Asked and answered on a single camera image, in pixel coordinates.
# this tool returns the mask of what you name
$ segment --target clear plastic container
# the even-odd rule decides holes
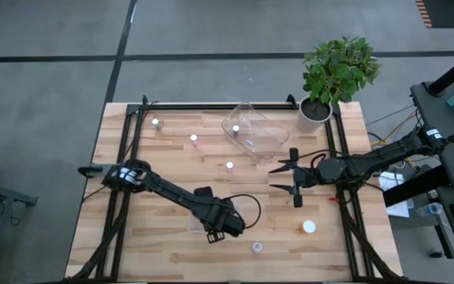
[[[241,103],[221,123],[225,138],[259,165],[266,165],[281,149],[290,132]]]
[[[442,213],[442,205],[438,202],[433,202],[416,209],[416,214],[420,217],[428,217],[431,215],[439,215]]]

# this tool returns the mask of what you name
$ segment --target potted plant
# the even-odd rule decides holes
[[[315,49],[304,61],[307,73],[303,74],[303,90],[309,96],[300,102],[297,118],[297,127],[303,133],[312,133],[327,121],[332,105],[351,102],[353,94],[367,82],[373,84],[381,67],[365,38],[343,37],[320,43]]]

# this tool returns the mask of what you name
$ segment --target black metal frame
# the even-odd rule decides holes
[[[122,136],[121,136],[121,142],[120,142],[120,147],[118,151],[118,157],[117,157],[117,163],[122,163],[124,160],[124,155],[125,151],[127,148],[127,142],[128,142],[128,131],[129,131],[129,126],[131,124],[132,117],[137,114],[137,122],[136,122],[136,127],[134,130],[134,141],[132,142],[132,149],[131,149],[131,155],[129,158],[129,161],[136,159],[137,152],[138,152],[138,144],[140,140],[140,134],[141,134],[141,129],[143,128],[143,119],[144,119],[144,112],[148,111],[150,108],[152,110],[232,110],[234,107],[236,107],[238,104],[237,103],[157,103],[153,105],[148,105],[147,104],[147,98],[144,96],[143,97],[143,104],[130,104],[127,106],[126,114],[125,114],[125,120],[124,120],[124,126],[122,129]],[[253,103],[252,106],[256,110],[298,110],[299,106],[296,103],[294,97],[292,95],[289,95],[285,103]],[[340,146],[342,152],[348,152],[348,144],[346,141],[346,135],[344,132],[344,126],[341,118],[341,112],[339,111],[339,108],[334,109],[334,117],[337,123],[337,131],[339,134],[339,140],[340,140]],[[331,150],[335,150],[335,142],[333,138],[333,132],[332,132],[332,126],[330,124],[330,121],[326,122],[326,134],[327,134],[327,141],[329,144],[329,148]],[[337,196],[339,200],[342,202],[345,201],[345,196],[344,196],[344,191],[348,189],[344,189],[341,186],[337,186]],[[119,212],[119,216],[117,217],[118,219],[122,220],[122,224],[114,224],[114,211],[115,211],[115,204],[117,202],[117,196],[118,194],[123,194],[123,199],[122,199],[122,205],[121,205],[121,210]],[[358,228],[355,229],[357,230],[357,233],[360,232],[364,237],[365,237],[365,227],[363,225],[363,217],[362,217],[362,211],[360,208],[360,203],[358,196],[356,194],[352,195],[352,207],[354,211],[354,218],[355,218],[355,223],[358,224]],[[120,268],[120,261],[121,261],[121,250],[123,246],[123,240],[124,240],[124,232],[125,232],[125,220],[127,219],[128,215],[128,205],[130,201],[130,193],[119,193],[112,191],[110,194],[110,201],[108,203],[108,208],[107,208],[107,213],[106,213],[106,222],[105,222],[105,229],[103,232],[103,239],[102,239],[102,244],[106,246],[104,253],[102,254],[102,257],[99,259],[97,263],[97,271],[95,272],[95,277],[94,278],[88,278],[88,275],[83,278],[77,278],[77,279],[64,279],[61,282],[63,283],[108,283],[108,282],[116,282],[118,278],[118,270]],[[370,260],[370,257],[368,256],[366,250],[361,247],[362,253],[363,253],[363,262],[366,267],[366,272],[367,276],[363,277],[359,275],[359,268],[357,264],[357,259],[355,255],[355,246],[353,243],[352,239],[352,232],[351,232],[351,227],[348,226],[348,222],[353,222],[350,221],[352,220],[352,217],[350,216],[348,209],[346,207],[340,206],[340,215],[341,215],[341,220],[342,220],[342,225],[344,228],[344,236],[345,236],[345,241],[346,241],[346,248],[347,248],[347,254],[348,254],[348,259],[350,263],[350,271],[352,272],[352,281],[353,282],[392,282],[392,279],[383,279],[383,278],[375,278],[374,277],[374,269],[372,266],[372,262]],[[113,229],[114,227],[117,227],[117,240],[116,240],[116,245],[114,249],[114,254],[113,254],[113,262],[112,262],[112,267],[110,271],[110,276],[106,277],[104,276],[105,274],[105,265],[106,265],[106,250],[109,245],[109,243],[112,241],[113,238]]]

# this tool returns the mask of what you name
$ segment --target white paper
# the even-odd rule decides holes
[[[401,185],[404,183],[404,177],[402,174],[397,174],[389,172],[383,172],[379,176],[379,184],[383,191],[387,191],[394,186]],[[409,218],[409,209],[407,209],[407,202],[402,201],[398,204],[392,205],[386,208],[388,215],[397,216],[397,217],[405,217]]]

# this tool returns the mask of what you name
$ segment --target concrete floor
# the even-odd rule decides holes
[[[116,54],[128,4],[0,0],[0,56]],[[125,53],[304,52],[323,40],[357,35],[377,51],[454,50],[454,29],[425,28],[413,0],[139,0]],[[289,93],[302,98],[301,63],[125,62],[113,100],[139,102],[147,95],[165,102],[281,101]],[[435,79],[454,58],[380,63],[375,86],[355,97],[367,123],[410,105],[411,85]],[[91,158],[113,66],[0,63],[0,184],[39,195],[37,207],[15,212],[22,223],[9,229],[0,246],[0,283],[63,276],[85,182],[76,168]],[[368,129],[384,136],[410,113]],[[405,276],[454,282],[454,260],[426,257],[439,249],[433,228],[393,229]]]

